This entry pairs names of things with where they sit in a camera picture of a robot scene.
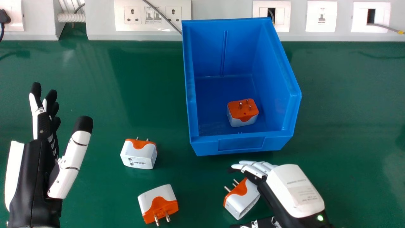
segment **adapter inside blue bin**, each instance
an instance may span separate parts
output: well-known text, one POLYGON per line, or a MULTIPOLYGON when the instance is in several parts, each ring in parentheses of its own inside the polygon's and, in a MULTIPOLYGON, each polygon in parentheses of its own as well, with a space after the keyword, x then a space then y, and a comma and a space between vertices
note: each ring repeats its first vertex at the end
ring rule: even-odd
POLYGON ((198 156, 280 150, 301 90, 270 18, 183 21, 190 143, 198 156), (254 99, 256 122, 232 127, 230 101, 254 99))

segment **robotic arm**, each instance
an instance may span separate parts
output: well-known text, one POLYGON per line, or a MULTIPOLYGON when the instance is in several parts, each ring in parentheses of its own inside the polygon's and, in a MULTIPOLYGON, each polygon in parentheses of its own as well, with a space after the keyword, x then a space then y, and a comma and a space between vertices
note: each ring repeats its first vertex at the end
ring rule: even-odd
POLYGON ((51 90, 43 102, 40 97, 41 85, 34 83, 29 95, 34 140, 27 144, 12 141, 10 146, 4 191, 10 228, 60 227, 62 199, 80 170, 93 129, 90 117, 79 117, 58 158, 57 93, 51 90))
POLYGON ((297 165, 240 161, 229 169, 229 172, 235 171, 258 186, 274 217, 232 228, 333 228, 322 197, 297 165))

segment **corrugated white pipe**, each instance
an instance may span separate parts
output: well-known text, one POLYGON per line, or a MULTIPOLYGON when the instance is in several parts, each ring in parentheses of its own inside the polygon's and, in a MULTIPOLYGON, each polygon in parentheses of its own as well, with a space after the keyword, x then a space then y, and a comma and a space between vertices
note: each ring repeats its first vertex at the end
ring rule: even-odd
POLYGON ((81 13, 59 13, 59 22, 83 22, 86 23, 86 15, 81 13))

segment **green indicator light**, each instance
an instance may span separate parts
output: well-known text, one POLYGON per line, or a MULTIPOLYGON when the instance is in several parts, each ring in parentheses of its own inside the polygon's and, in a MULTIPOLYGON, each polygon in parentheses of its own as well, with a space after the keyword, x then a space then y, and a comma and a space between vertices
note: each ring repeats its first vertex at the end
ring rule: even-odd
POLYGON ((316 217, 316 219, 318 219, 318 221, 323 221, 324 217, 322 215, 318 215, 318 217, 316 217))

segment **bin bottom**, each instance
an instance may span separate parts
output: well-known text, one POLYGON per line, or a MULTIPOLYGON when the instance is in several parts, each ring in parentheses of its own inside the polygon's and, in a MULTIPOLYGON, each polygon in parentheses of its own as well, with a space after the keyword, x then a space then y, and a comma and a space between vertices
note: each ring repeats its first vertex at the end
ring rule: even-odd
POLYGON ((264 118, 261 99, 250 74, 195 77, 195 88, 199 136, 277 131, 264 118), (231 127, 226 116, 228 102, 246 98, 253 98, 259 109, 256 122, 231 127))

